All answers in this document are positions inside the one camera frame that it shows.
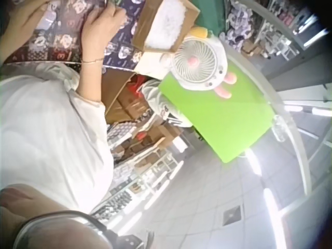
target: red item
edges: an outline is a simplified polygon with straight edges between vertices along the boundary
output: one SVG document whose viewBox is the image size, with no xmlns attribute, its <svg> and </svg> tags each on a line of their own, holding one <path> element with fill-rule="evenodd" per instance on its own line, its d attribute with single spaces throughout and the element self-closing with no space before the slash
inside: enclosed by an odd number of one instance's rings
<svg viewBox="0 0 332 249">
<path fill-rule="evenodd" d="M 143 75 L 135 75 L 131 78 L 131 81 L 128 83 L 128 89 L 135 94 L 136 97 L 142 98 L 143 95 L 137 90 L 146 82 L 147 78 Z"/>
<path fill-rule="evenodd" d="M 136 135 L 136 138 L 137 138 L 139 141 L 141 141 L 141 140 L 143 140 L 146 136 L 147 136 L 147 132 L 145 132 L 145 131 L 141 131 L 141 132 L 139 132 L 139 133 Z"/>
</svg>

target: white fluff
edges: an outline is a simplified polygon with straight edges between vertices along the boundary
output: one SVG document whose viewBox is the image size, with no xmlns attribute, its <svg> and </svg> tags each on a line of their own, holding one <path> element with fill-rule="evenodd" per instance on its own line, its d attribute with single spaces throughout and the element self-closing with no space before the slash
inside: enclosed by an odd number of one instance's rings
<svg viewBox="0 0 332 249">
<path fill-rule="evenodd" d="M 180 34 L 185 12 L 186 7 L 180 0 L 164 0 L 152 23 L 145 46 L 169 50 Z"/>
</svg>

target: bracelet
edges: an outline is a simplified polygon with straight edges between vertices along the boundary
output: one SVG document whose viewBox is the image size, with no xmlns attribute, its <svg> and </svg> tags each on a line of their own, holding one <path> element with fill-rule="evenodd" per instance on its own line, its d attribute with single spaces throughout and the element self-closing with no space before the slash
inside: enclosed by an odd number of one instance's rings
<svg viewBox="0 0 332 249">
<path fill-rule="evenodd" d="M 104 58 L 100 58 L 100 59 L 97 59 L 97 60 L 94 60 L 94 61 L 84 61 L 83 59 L 81 59 L 82 64 L 93 64 L 93 63 L 97 63 L 97 62 L 100 62 L 100 61 L 104 61 Z"/>
</svg>

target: hand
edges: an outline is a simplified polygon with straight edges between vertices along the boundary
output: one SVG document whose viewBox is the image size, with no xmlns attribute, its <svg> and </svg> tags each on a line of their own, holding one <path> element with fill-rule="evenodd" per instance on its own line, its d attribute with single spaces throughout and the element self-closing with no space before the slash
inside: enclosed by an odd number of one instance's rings
<svg viewBox="0 0 332 249">
<path fill-rule="evenodd" d="M 101 13 L 99 8 L 93 9 L 82 31 L 82 59 L 90 62 L 104 58 L 107 44 L 118 33 L 126 18 L 126 11 L 112 4 Z"/>
<path fill-rule="evenodd" d="M 0 62 L 24 45 L 43 17 L 49 0 L 25 0 L 12 13 L 8 27 L 0 38 Z"/>
</svg>

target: white shirt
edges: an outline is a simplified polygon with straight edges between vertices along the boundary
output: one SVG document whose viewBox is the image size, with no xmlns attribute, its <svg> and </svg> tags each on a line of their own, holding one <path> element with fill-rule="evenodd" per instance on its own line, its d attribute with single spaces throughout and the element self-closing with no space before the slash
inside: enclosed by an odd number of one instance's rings
<svg viewBox="0 0 332 249">
<path fill-rule="evenodd" d="M 192 123 L 160 91 L 159 80 L 151 79 L 142 86 L 142 94 L 151 109 L 163 120 L 179 127 L 192 127 Z"/>
<path fill-rule="evenodd" d="M 105 106 L 67 92 L 62 80 L 28 75 L 0 81 L 0 102 L 1 189 L 26 184 L 91 212 L 113 177 Z"/>
</svg>

